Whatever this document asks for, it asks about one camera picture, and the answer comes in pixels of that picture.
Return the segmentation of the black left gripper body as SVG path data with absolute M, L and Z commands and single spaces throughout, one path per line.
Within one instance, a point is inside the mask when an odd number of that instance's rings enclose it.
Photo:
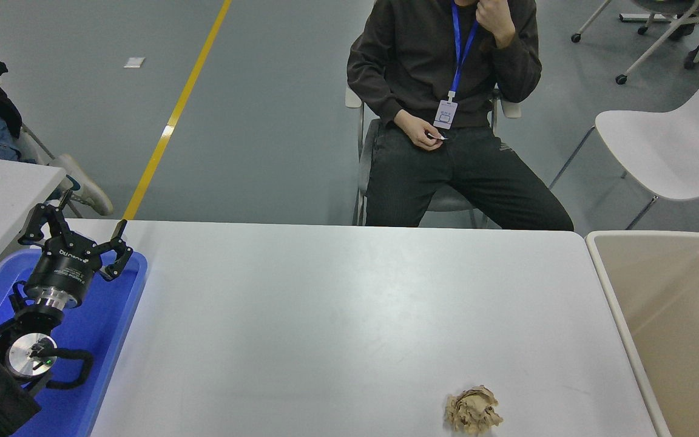
M 85 299 L 95 272 L 101 268 L 99 254 L 90 255 L 95 242 L 82 235 L 49 238 L 27 284 L 25 293 L 35 299 L 41 290 L 58 290 L 72 299 Z

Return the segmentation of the person's right hand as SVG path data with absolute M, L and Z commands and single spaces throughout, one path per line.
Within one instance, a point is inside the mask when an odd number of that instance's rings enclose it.
M 414 146 L 424 151 L 435 151 L 445 141 L 444 136 L 432 124 L 415 117 L 404 109 L 397 111 L 393 121 Z

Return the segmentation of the person's left hand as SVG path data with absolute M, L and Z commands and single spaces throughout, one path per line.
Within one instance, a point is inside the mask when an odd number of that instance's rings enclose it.
M 507 1 L 478 1 L 475 13 L 477 22 L 493 35 L 498 49 L 510 46 L 516 26 Z

